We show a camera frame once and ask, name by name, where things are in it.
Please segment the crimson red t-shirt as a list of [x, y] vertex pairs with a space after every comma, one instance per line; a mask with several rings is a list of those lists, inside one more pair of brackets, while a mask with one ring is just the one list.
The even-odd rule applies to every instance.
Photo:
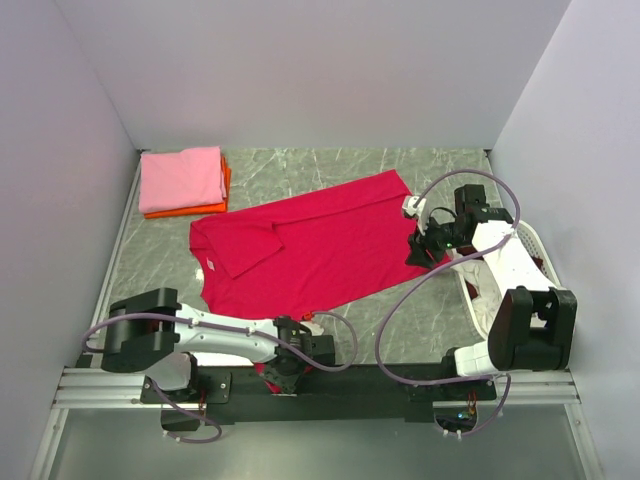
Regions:
[[394, 170], [192, 222], [210, 312], [245, 319], [327, 311], [424, 274], [405, 263], [410, 191]]

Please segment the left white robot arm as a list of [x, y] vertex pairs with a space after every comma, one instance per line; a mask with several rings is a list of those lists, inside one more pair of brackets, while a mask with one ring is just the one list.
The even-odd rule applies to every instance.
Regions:
[[277, 393], [293, 393], [309, 364], [281, 344], [313, 361], [333, 367], [333, 337], [314, 332], [289, 316], [247, 320], [207, 313], [177, 299], [177, 291], [159, 288], [109, 307], [109, 318], [140, 317], [106, 327], [101, 369], [110, 373], [144, 373], [179, 402], [201, 388], [196, 356], [219, 354], [243, 358]]

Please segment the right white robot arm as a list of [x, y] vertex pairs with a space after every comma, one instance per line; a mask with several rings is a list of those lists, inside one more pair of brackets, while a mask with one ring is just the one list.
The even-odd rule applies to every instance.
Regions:
[[434, 268], [449, 251], [480, 252], [505, 244], [482, 257], [498, 291], [497, 313], [487, 339], [454, 351], [455, 364], [441, 371], [444, 395], [460, 399], [474, 377], [511, 370], [553, 371], [566, 368], [573, 340], [577, 299], [549, 280], [516, 236], [515, 221], [502, 207], [490, 206], [484, 187], [467, 184], [454, 191], [453, 220], [438, 222], [426, 201], [405, 198], [405, 217], [417, 223], [409, 236], [410, 266]]

